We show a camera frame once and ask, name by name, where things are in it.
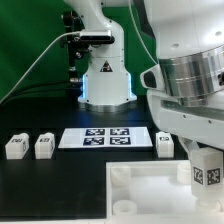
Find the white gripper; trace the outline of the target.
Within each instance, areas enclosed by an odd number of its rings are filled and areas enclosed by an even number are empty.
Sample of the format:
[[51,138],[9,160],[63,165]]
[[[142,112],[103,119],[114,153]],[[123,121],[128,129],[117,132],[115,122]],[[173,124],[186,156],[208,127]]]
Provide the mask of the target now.
[[178,137],[187,153],[199,143],[224,150],[224,110],[210,106],[184,107],[175,98],[156,91],[147,91],[147,100],[156,126]]

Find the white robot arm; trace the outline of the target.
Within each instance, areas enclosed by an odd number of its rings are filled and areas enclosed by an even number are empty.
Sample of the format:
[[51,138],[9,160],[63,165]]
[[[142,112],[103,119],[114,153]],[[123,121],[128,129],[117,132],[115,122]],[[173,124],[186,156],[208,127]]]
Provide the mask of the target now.
[[224,150],[224,0],[64,0],[81,17],[79,39],[113,37],[90,45],[79,102],[113,110],[134,101],[124,66],[124,32],[102,9],[135,5],[142,30],[156,40],[155,65],[141,74],[155,79],[147,100],[156,126],[185,147],[204,143]]

